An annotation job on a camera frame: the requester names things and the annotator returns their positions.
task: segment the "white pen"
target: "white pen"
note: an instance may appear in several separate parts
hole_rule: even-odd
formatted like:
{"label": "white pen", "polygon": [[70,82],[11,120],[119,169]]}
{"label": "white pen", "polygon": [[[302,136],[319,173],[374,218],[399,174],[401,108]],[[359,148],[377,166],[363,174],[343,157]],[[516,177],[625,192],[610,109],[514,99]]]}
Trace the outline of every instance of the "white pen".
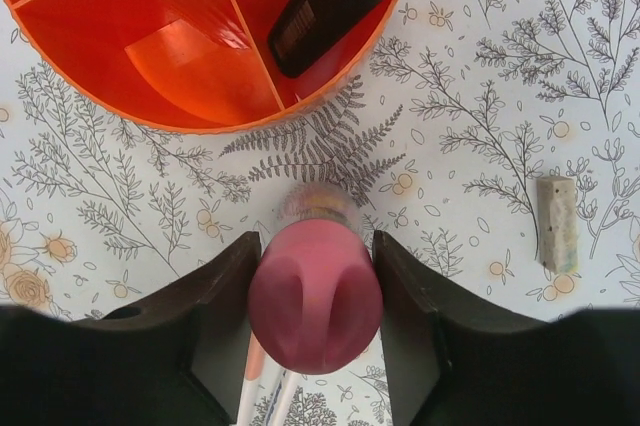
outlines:
{"label": "white pen", "polygon": [[262,370],[264,369],[265,356],[266,353],[264,349],[262,349],[262,346],[260,346],[255,336],[251,334],[236,426],[249,426],[253,419],[258,388],[260,387],[260,378],[262,377]]}
{"label": "white pen", "polygon": [[263,426],[284,426],[299,383],[300,374],[286,369],[282,371],[269,402]]}

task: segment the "beige eraser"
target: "beige eraser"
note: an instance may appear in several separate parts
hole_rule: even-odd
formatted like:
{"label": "beige eraser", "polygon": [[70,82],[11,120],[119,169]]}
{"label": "beige eraser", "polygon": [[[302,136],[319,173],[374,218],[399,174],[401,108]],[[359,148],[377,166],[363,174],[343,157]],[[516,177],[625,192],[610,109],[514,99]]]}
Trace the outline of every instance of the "beige eraser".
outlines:
{"label": "beige eraser", "polygon": [[578,266],[578,214],[572,178],[538,179],[538,222],[542,264],[554,273],[569,273]]}

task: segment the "pink object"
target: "pink object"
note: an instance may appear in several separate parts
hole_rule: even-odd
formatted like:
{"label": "pink object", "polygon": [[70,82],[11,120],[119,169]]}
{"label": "pink object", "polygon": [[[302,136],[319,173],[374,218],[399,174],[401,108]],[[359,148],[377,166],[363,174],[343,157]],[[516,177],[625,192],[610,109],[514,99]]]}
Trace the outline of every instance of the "pink object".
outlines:
{"label": "pink object", "polygon": [[287,226],[271,241],[249,289],[251,328],[267,353],[303,374],[354,360],[382,320],[382,293],[360,237],[327,219]]}

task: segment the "orange pen holder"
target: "orange pen holder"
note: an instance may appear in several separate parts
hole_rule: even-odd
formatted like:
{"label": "orange pen holder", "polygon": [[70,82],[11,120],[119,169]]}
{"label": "orange pen holder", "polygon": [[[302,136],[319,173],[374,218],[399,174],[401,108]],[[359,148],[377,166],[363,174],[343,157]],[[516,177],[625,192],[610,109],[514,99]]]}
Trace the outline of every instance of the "orange pen holder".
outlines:
{"label": "orange pen holder", "polygon": [[5,1],[31,44],[95,102],[157,128],[223,132],[279,119],[339,86],[397,0],[295,80],[267,48],[288,0]]}

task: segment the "floral paper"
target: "floral paper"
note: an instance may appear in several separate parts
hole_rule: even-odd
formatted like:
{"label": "floral paper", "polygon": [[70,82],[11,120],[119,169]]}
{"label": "floral paper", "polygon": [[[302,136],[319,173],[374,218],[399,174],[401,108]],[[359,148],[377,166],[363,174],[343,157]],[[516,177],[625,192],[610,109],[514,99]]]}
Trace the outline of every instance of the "floral paper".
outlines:
{"label": "floral paper", "polygon": [[[100,318],[244,231],[267,242],[284,192],[326,180],[357,201],[367,241],[387,230],[497,304],[545,320],[637,307],[639,34],[640,0],[400,0],[368,64],[318,108],[180,136],[76,93],[3,7],[0,300]],[[536,261],[534,184],[549,174],[576,179],[572,275]],[[286,424],[391,424],[385,378],[376,340],[305,377]]]}

